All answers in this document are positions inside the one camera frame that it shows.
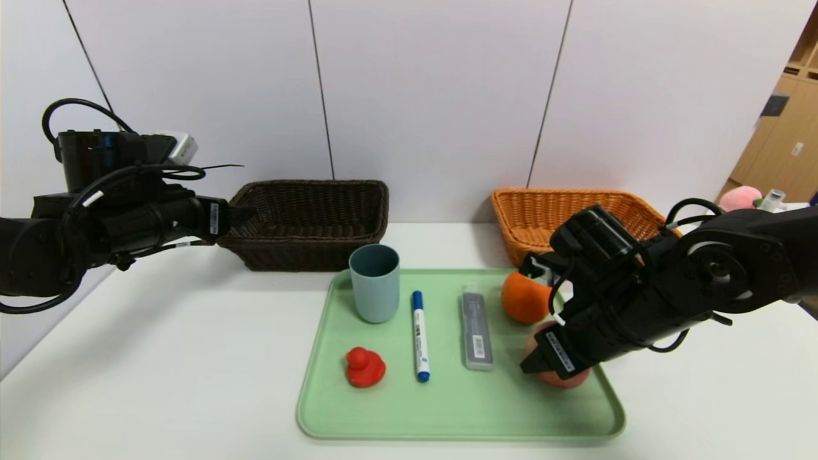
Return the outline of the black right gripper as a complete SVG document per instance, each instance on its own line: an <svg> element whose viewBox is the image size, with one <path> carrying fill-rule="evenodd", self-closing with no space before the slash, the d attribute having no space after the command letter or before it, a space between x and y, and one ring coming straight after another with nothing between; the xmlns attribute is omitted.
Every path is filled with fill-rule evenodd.
<svg viewBox="0 0 818 460"><path fill-rule="evenodd" d="M573 295L560 317L564 325L557 323L538 334L544 340L543 351L534 347L524 352L520 363L524 374L550 372L551 366L561 378L572 378L632 350L629 302L606 303L590 295Z"/></svg>

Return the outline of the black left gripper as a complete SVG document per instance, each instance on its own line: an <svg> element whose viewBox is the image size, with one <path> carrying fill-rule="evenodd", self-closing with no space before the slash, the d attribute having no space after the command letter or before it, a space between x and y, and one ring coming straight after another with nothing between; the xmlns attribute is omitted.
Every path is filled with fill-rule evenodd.
<svg viewBox="0 0 818 460"><path fill-rule="evenodd" d="M257 214L254 206L234 206L203 195L168 195L151 206L151 245L180 238L214 243L231 228L240 228Z"/></svg>

